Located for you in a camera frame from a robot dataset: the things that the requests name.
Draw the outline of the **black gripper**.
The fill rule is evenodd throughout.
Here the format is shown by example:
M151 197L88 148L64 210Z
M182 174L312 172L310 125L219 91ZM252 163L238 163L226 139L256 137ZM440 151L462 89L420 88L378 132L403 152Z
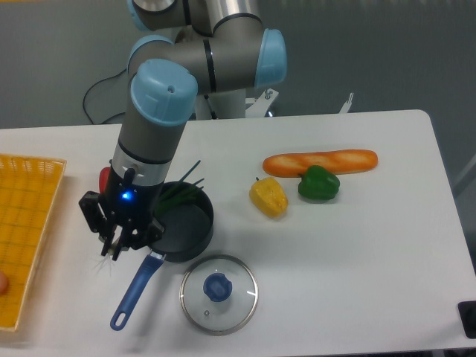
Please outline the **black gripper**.
M79 206L89 229L103 243L101 255L105 257L111 249L116 261L124 249L139 249L161 237L152 215L166 164L112 159L110 167L105 190L86 192Z

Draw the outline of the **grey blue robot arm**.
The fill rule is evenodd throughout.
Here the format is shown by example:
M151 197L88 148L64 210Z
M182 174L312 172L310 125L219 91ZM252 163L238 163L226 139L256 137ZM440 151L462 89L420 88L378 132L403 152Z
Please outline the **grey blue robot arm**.
M282 33L263 26L256 1L129 1L149 35L126 66L125 117L103 191L87 192L80 208L117 259L161 238L153 211L196 98L284 80Z

